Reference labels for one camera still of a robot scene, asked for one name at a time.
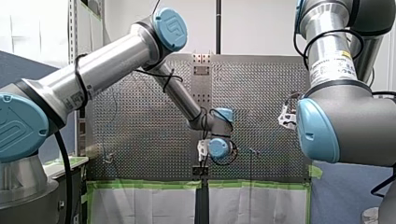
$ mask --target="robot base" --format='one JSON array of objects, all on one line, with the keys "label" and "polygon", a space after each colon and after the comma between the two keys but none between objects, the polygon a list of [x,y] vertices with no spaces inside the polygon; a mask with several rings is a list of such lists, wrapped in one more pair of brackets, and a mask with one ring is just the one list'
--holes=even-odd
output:
[{"label": "robot base", "polygon": [[45,191],[29,198],[0,204],[2,224],[56,224],[59,221],[58,182],[51,180]]}]

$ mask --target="metal bracket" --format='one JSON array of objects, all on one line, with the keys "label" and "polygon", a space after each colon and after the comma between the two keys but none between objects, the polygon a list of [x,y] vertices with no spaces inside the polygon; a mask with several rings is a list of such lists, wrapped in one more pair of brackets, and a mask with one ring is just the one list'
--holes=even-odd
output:
[{"label": "metal bracket", "polygon": [[209,66],[194,66],[196,76],[209,76]]}]

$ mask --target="robotic arm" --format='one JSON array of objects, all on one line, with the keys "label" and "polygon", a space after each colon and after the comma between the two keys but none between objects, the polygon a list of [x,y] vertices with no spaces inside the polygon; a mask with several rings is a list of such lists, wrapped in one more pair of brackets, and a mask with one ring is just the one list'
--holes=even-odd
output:
[{"label": "robotic arm", "polygon": [[[370,75],[380,36],[394,23],[395,2],[306,0],[299,4],[296,30],[308,42],[304,59],[311,80],[311,89],[297,108],[304,154],[318,161],[393,166],[396,104],[375,99],[361,81]],[[355,62],[347,27],[361,35],[365,44]],[[352,40],[353,49],[357,39]]]},{"label": "robotic arm", "polygon": [[[172,70],[164,58],[182,49],[186,43],[184,21],[174,10],[164,8],[152,17],[133,24],[127,36],[89,55],[78,57],[75,65],[39,80],[23,79],[0,89],[2,223],[57,222],[59,200],[56,200],[54,192],[58,186],[54,181],[47,180],[37,156],[39,147],[47,137],[64,127],[68,114],[84,107],[87,101],[138,67],[162,75],[155,77],[157,82],[166,87],[165,92],[192,129],[212,133],[207,142],[212,156],[231,154],[233,112],[219,108],[215,116],[205,114],[183,85],[170,77]],[[15,216],[20,214],[20,209],[36,210],[43,200],[49,200],[46,203],[48,210]]]}]

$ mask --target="label sticker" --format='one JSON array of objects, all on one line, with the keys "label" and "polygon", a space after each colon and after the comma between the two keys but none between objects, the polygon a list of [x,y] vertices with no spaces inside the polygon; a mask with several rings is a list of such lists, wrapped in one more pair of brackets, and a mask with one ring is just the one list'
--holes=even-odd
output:
[{"label": "label sticker", "polygon": [[355,65],[350,53],[336,51],[315,62],[310,70],[312,84],[335,79],[356,79]]}]

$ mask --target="white wall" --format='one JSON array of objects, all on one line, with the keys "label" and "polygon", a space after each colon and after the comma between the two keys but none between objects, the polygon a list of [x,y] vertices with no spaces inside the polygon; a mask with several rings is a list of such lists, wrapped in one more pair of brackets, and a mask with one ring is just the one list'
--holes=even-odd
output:
[{"label": "white wall", "polygon": [[[297,55],[292,45],[295,0],[222,1],[223,54]],[[127,34],[134,21],[149,15],[156,0],[105,1],[105,42]],[[181,52],[215,52],[216,0],[162,0],[159,7],[172,7],[187,23],[189,41]],[[393,69],[395,34],[388,34],[375,64],[374,90],[396,88]],[[304,40],[299,37],[299,46]]]}]

